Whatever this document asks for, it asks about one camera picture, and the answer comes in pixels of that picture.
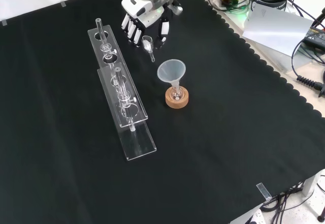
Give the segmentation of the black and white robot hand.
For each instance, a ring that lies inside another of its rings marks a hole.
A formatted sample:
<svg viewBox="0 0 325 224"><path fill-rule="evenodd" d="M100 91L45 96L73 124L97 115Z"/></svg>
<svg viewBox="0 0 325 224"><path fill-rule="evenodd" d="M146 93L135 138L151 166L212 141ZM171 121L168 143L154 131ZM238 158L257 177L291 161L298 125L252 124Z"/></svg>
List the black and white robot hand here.
<svg viewBox="0 0 325 224"><path fill-rule="evenodd" d="M127 32L127 38L135 46L142 45L142 37L146 29L158 25L158 40L163 44L170 31L170 22L163 14L169 9L173 14L180 15L183 8L177 0L122 0L126 15L121 28Z"/></svg>

